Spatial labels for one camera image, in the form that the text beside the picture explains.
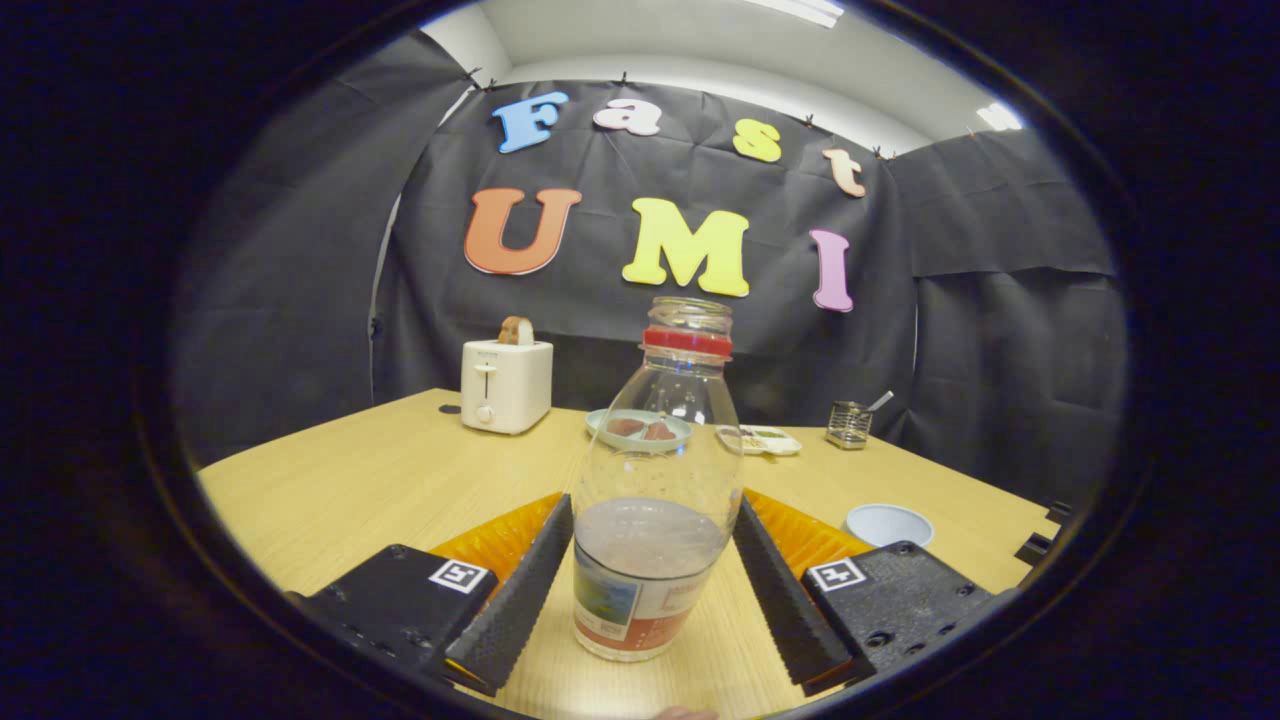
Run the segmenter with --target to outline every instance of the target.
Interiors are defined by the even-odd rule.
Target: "bottle cap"
[[[733,341],[723,336],[709,336],[667,328],[646,329],[644,332],[644,343],[671,347],[672,350],[723,355],[726,357],[733,350]]]

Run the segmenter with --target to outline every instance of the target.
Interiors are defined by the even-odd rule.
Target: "ceiling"
[[[678,55],[796,78],[869,105],[937,141],[989,129],[995,97],[846,12],[820,26],[742,0],[486,0],[516,67],[582,55]]]

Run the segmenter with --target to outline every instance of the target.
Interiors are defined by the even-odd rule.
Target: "metal utensil holder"
[[[872,411],[865,405],[852,400],[837,400],[831,404],[831,419],[827,420],[827,442],[841,450],[861,450],[867,447],[867,436],[872,432]]]

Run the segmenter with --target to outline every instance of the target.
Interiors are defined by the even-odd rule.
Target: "black fabric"
[[[552,137],[499,154],[493,110],[552,91],[570,96]],[[659,135],[593,126],[616,97],[662,108]],[[780,129],[777,164],[732,149],[741,118]],[[820,155],[832,146],[861,165],[865,197],[833,182]],[[548,266],[513,277],[466,263],[471,195],[490,187],[526,195],[507,224],[509,247],[531,241],[538,191],[582,192]],[[673,201],[690,228],[712,210],[745,215],[751,293],[625,282],[636,197]],[[815,228],[850,241],[849,314],[812,300]],[[1114,275],[1088,204],[1029,132],[959,137],[883,161],[786,115],[703,92],[508,86],[468,99],[410,178],[376,301],[387,332],[374,341],[375,395],[381,402],[457,388],[462,343],[494,337],[504,316],[522,314],[556,343],[553,402],[602,407],[639,364],[652,299],[703,296],[733,309],[726,377],[744,421],[820,425],[832,400],[892,389],[874,434],[1044,505],[1079,502],[1107,466],[1121,413],[1126,337]]]
[[[1105,475],[1128,370],[1124,302],[1083,196],[1029,132],[890,163],[918,278],[900,445],[1041,505]]]
[[[518,100],[563,91],[552,137],[502,155],[502,124],[490,114]],[[663,110],[652,137],[605,131],[591,117],[609,100],[636,97]],[[739,155],[733,126],[751,118],[782,135],[782,159]],[[842,147],[861,164],[863,199],[832,181],[822,150]],[[463,258],[471,196],[484,188],[525,192],[504,243],[532,240],[545,188],[572,188],[559,252],[526,275],[490,275]],[[750,220],[744,236],[746,297],[622,279],[640,225],[631,202],[675,202],[691,229],[713,210]],[[810,229],[846,237],[849,314],[814,305],[818,255]],[[540,82],[476,94],[433,137],[404,190],[378,293],[385,332],[374,340],[378,400],[430,387],[457,388],[465,341],[497,337],[511,314],[532,319],[556,343],[552,401],[579,409],[609,404],[639,366],[636,348],[655,296],[699,296],[732,307],[733,361],[726,372],[745,423],[826,424],[831,401],[897,397],[874,430],[892,437],[910,396],[915,320],[909,245],[893,178],[873,154],[794,118],[705,92],[612,82]]]
[[[462,68],[415,32],[266,126],[211,200],[175,297],[170,384],[200,464],[369,407],[388,217]]]

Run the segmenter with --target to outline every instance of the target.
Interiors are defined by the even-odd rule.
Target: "letter m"
[[[707,260],[707,270],[698,278],[699,287],[733,297],[748,293],[750,286],[742,278],[742,233],[750,224],[746,218],[716,210],[695,233],[669,200],[639,197],[631,206],[640,213],[640,237],[635,260],[622,268],[625,279],[645,284],[667,282],[667,272],[658,264],[658,256],[666,255],[680,287],[687,286]]]

